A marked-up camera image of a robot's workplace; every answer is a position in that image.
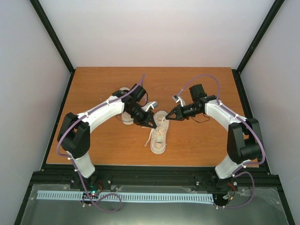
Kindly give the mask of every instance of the wooden board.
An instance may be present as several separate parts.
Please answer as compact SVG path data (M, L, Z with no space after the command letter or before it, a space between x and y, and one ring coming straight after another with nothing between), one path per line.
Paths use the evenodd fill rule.
M158 101L159 110L170 112L172 99L181 88L199 74L212 74L221 84L220 99L236 113L243 115L239 95L230 68L226 67L78 67L62 112L58 130L47 159L48 164L68 164L56 154L57 135L62 118L69 113L84 112L106 100L121 87L131 88L146 73L144 88L149 101ZM201 83L208 95L217 94L217 85L209 77L199 78L190 86ZM181 95L191 103L188 88ZM205 120L202 115L197 120ZM216 166L227 154L227 132L216 121L205 123L193 120L171 121L167 133L167 147L156 155L150 144L144 147L150 129L135 124L124 125L111 118L91 134L90 158L95 165L173 165Z

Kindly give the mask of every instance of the shoelace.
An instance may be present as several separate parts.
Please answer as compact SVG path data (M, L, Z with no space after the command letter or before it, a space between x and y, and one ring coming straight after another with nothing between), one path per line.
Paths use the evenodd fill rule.
M161 137L162 137L162 142L163 142L163 140L164 140L164 134L165 134L165 133L164 133L164 129L162 129L163 126L164 126L164 124L165 124L165 117L163 117L161 121L158 121L158 122L157 122L157 131L159 132L159 134L160 134ZM154 130L156 130L156 129L153 129L153 128L151 129L151 132L150 132L150 134L149 134L149 138L148 138L147 142L145 143L144 147L146 147L147 144L148 144L148 142L150 141L150 139L151 139L151 134L152 134L152 132L153 132Z

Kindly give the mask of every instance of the white wall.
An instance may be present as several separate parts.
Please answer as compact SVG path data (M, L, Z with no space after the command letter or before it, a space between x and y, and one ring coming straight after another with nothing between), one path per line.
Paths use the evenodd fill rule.
M237 68L274 0L41 0L74 66Z
M0 5L0 214L11 225L40 169L69 73L28 0Z
M300 1L284 2L242 80L260 121L272 173L300 224Z

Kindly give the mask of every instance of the white sneaker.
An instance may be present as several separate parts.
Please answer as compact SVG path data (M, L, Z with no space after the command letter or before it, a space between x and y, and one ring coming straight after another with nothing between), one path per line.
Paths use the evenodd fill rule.
M151 139L150 148L155 154L162 154L165 151L166 146L166 135L169 128L169 120L165 119L168 113L166 111L158 111L154 115L154 121L157 125L156 129L152 129L149 135L149 139L145 144L148 144Z
M120 88L120 90L129 90L129 88ZM124 112L121 114L121 117L122 117L122 122L125 124L125 125L131 125L133 124L133 119L131 118L131 116L127 113L127 112Z

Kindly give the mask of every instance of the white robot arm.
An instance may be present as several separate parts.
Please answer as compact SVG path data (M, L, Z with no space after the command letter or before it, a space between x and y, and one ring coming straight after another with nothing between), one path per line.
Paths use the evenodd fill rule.
M86 116L78 123L75 129L67 134L61 144L70 158L73 159L76 167L84 178L89 178L95 171L95 167L92 164L88 153L90 148L90 134L102 123L115 115L127 112L131 115L135 124L143 127L156 128L153 112L151 110L157 107L157 102L148 102L145 106L140 106L137 103L142 99L144 93L145 90L139 86L135 91L123 99L106 104L98 109L96 109L97 106L95 106L86 112L77 115L70 112L65 116L58 140L60 140L62 135L74 121ZM119 90L113 93L105 102L111 102L124 94L124 91Z
M262 142L259 123L256 119L247 119L246 117L240 116L225 106L220 100L217 102L216 96L207 96L201 84L194 85L189 90L193 103L185 105L181 97L173 96L175 102L180 103L180 105L177 105L166 116L166 119L188 120L189 117L205 113L215 119L228 131L228 155L215 167L215 172L219 179L234 176L234 172L238 168L241 166L245 167L245 163L261 156L261 149L258 143L243 123L237 119L237 116L254 130ZM249 138L244 139L244 135L249 135Z

